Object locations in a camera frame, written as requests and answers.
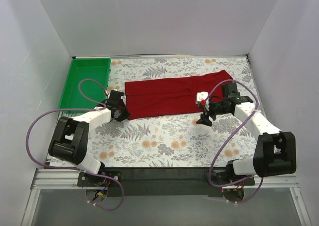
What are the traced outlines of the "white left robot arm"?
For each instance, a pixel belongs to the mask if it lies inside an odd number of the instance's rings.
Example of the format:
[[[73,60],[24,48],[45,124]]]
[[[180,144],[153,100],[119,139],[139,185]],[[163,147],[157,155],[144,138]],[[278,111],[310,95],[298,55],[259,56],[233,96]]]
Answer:
[[[109,97],[93,111],[73,118],[61,117],[55,127],[48,153],[50,156],[66,161],[78,169],[90,172],[89,180],[95,186],[105,183],[106,174],[101,171],[102,163],[87,151],[89,133],[113,120],[121,122],[129,118],[124,103],[124,93],[112,90]]]

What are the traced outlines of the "red t shirt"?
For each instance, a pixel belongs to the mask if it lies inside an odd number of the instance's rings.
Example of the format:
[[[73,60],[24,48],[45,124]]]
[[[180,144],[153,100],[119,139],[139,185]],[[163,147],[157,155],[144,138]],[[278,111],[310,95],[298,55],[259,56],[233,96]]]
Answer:
[[[199,112],[198,92],[210,92],[221,81],[232,79],[225,70],[202,76],[125,82],[129,119]]]

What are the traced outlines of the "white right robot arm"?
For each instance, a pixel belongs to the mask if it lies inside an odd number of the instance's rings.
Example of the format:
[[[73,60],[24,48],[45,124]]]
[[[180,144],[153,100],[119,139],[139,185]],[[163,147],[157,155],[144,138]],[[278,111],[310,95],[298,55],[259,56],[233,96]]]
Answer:
[[[232,114],[241,121],[241,125],[231,133],[227,142],[245,127],[256,140],[252,158],[232,160],[222,172],[210,167],[208,182],[218,186],[212,180],[221,177],[226,186],[236,185],[249,177],[261,178],[293,174],[297,170],[296,138],[292,132],[284,132],[275,127],[258,110],[259,102],[255,95],[242,96],[237,89],[238,81],[224,80],[218,83],[222,88],[222,97],[214,102],[212,92],[198,92],[196,104],[202,110],[197,124],[211,127],[218,115]]]

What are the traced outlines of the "green plastic tray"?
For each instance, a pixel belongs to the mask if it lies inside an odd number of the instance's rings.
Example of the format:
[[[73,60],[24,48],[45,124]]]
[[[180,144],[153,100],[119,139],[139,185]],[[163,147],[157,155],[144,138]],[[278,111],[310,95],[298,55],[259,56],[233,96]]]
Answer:
[[[85,99],[78,90],[78,84],[83,79],[93,79],[108,87],[111,60],[109,58],[75,58],[71,61],[62,96],[60,109],[95,107],[95,103]]]

